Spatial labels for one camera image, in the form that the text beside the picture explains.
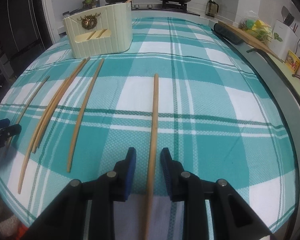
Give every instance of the table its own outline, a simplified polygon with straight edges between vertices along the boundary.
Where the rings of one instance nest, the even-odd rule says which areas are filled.
[[[67,173],[77,114],[102,57],[105,62]],[[13,138],[7,156],[0,154],[0,194],[25,225],[71,179],[96,179],[124,159],[128,147],[135,147],[132,194],[126,203],[116,203],[114,212],[117,239],[138,238],[155,73],[159,74],[159,128],[149,237],[179,239],[182,234],[183,203],[171,203],[167,197],[159,161],[163,147],[201,179],[229,181],[271,231],[287,221],[296,202],[295,157],[271,93],[209,27],[168,17],[133,19],[129,50],[91,57],[59,103],[40,148],[31,154],[18,195],[21,165],[34,128],[80,61],[73,58],[67,38],[62,38],[24,71],[0,104],[0,119],[14,123],[35,87],[50,75],[22,118],[22,131]]]

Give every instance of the teal plaid tablecloth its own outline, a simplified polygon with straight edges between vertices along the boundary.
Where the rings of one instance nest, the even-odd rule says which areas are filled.
[[[67,173],[77,114],[102,57]],[[163,147],[201,179],[229,181],[272,231],[290,217],[296,202],[295,158],[287,130],[258,76],[209,27],[177,18],[133,19],[130,49],[102,57],[91,57],[62,98],[40,148],[31,154],[21,195],[17,185],[34,128],[81,61],[73,58],[67,38],[37,58],[0,104],[0,119],[14,123],[50,75],[22,118],[22,131],[6,158],[0,155],[0,193],[23,223],[30,225],[71,179],[96,179],[135,147],[132,195],[115,204],[115,226],[118,239],[137,239],[155,73],[160,77],[159,134],[150,236],[181,237],[183,204],[167,197],[159,162]]]

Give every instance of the gas stove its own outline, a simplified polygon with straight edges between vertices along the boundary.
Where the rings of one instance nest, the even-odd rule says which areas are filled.
[[[171,11],[171,12],[181,12],[191,15],[200,16],[200,14],[196,14],[194,12],[187,10],[186,3],[171,3],[163,1],[162,4],[148,4],[147,7],[140,7],[138,4],[135,4],[131,10],[156,10],[156,11]]]

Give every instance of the stove burner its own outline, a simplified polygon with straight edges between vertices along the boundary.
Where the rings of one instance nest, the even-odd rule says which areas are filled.
[[[187,4],[186,3],[174,4],[174,3],[162,1],[162,8],[163,9],[175,9],[175,11],[180,11],[180,12],[187,12]]]

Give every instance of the cutting board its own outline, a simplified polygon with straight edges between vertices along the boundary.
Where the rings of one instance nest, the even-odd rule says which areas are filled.
[[[234,27],[230,24],[227,24],[227,23],[224,23],[221,21],[219,21],[218,23],[221,26],[225,27],[226,29],[232,31],[234,34],[236,34],[238,37],[243,39],[250,46],[257,48],[257,49],[261,49],[264,52],[271,54],[276,59],[278,59],[282,62],[282,60],[271,49],[269,49],[265,44],[263,44],[261,41],[257,40],[255,37],[251,36],[249,33],[246,33],[245,31],[243,31],[237,27]]]

